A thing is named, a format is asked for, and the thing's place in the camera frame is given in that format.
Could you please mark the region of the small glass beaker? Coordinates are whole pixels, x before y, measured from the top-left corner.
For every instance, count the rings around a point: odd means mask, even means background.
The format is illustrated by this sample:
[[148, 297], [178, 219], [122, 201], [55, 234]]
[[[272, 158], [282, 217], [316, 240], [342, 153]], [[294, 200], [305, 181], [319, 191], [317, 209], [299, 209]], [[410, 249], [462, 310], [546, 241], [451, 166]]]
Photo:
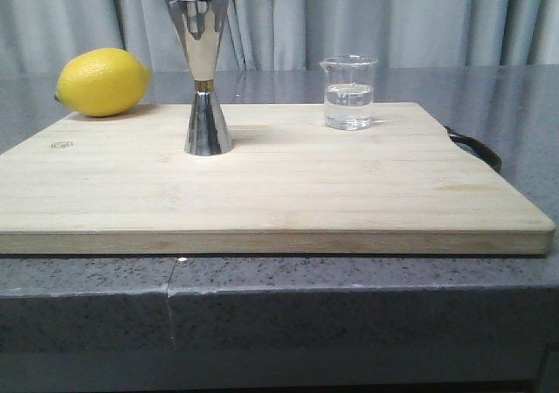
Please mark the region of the small glass beaker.
[[377, 59], [338, 55], [323, 59], [324, 122], [333, 129], [356, 131], [372, 122]]

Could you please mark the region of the steel double jigger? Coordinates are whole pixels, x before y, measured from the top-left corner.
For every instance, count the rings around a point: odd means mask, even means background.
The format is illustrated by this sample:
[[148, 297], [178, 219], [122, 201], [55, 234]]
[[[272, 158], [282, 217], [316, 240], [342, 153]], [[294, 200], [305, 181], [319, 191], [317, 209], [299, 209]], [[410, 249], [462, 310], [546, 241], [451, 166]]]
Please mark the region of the steel double jigger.
[[214, 75], [229, 0], [167, 0], [166, 6], [195, 87], [185, 151], [198, 156], [228, 153], [233, 142]]

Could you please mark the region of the wooden cutting board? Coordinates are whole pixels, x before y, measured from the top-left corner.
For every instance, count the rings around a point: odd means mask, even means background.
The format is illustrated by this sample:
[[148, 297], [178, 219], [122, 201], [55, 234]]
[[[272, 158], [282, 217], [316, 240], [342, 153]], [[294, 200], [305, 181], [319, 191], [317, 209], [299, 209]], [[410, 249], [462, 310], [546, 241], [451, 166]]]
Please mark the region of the wooden cutting board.
[[554, 223], [414, 103], [328, 128], [319, 105], [226, 105], [224, 155], [189, 107], [70, 114], [1, 156], [4, 254], [523, 254]]

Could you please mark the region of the grey curtain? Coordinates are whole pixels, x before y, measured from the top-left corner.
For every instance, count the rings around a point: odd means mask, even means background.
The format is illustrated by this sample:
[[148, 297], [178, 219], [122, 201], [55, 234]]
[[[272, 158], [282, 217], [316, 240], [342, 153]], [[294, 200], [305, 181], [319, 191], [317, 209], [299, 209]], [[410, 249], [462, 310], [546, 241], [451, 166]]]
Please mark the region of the grey curtain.
[[[101, 47], [158, 72], [186, 63], [167, 0], [1, 0], [1, 74], [56, 73]], [[315, 69], [361, 54], [389, 67], [551, 65], [558, 0], [229, 0], [220, 70]]]

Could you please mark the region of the yellow lemon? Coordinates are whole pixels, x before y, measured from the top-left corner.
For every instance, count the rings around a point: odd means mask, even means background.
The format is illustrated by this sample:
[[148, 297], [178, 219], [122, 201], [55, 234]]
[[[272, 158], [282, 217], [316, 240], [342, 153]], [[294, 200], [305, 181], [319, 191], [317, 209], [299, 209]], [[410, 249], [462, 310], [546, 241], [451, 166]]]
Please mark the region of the yellow lemon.
[[151, 71], [131, 52], [100, 48], [80, 54], [63, 67], [55, 100], [89, 116], [110, 116], [136, 105], [150, 80]]

